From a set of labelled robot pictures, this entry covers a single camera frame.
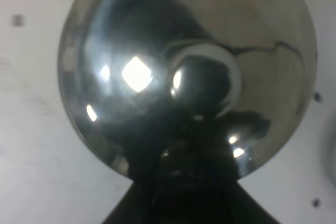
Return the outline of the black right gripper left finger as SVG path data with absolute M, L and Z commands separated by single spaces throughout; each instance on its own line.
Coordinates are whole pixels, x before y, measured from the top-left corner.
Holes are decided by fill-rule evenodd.
M 157 223 L 154 195 L 157 189 L 155 180 L 134 182 L 117 206 L 103 223 Z

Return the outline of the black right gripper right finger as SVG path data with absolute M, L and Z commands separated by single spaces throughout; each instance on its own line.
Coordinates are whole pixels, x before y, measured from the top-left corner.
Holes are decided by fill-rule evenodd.
M 223 178 L 223 223 L 279 223 L 234 179 Z

